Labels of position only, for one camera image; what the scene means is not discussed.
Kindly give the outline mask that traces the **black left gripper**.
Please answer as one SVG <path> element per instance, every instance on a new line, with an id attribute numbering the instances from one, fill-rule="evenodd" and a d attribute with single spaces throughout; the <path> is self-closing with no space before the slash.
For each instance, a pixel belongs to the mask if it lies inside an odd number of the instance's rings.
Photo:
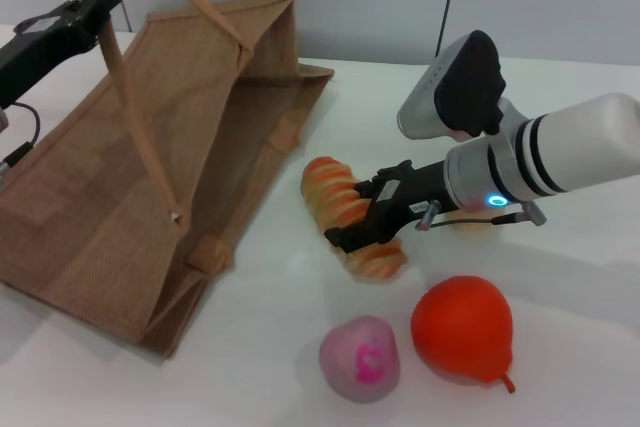
<path id="1" fill-rule="evenodd" d="M 121 0 L 69 0 L 50 12 L 26 19 L 1 47 L 1 106 L 9 107 L 49 72 L 71 57 L 93 49 L 91 14 L 109 15 Z"/>

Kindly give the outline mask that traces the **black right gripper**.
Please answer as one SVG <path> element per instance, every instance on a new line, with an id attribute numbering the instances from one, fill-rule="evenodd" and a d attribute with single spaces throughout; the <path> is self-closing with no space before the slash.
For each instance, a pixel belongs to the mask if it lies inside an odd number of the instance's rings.
<path id="1" fill-rule="evenodd" d="M 325 238 L 349 254 L 390 242 L 406 224 L 422 218 L 427 203 L 437 201 L 441 213 L 452 211 L 444 172 L 443 161 L 414 168 L 406 160 L 379 170 L 370 180 L 354 185 L 361 198 L 371 199 L 367 218 L 346 227 L 329 228 L 324 231 Z"/>

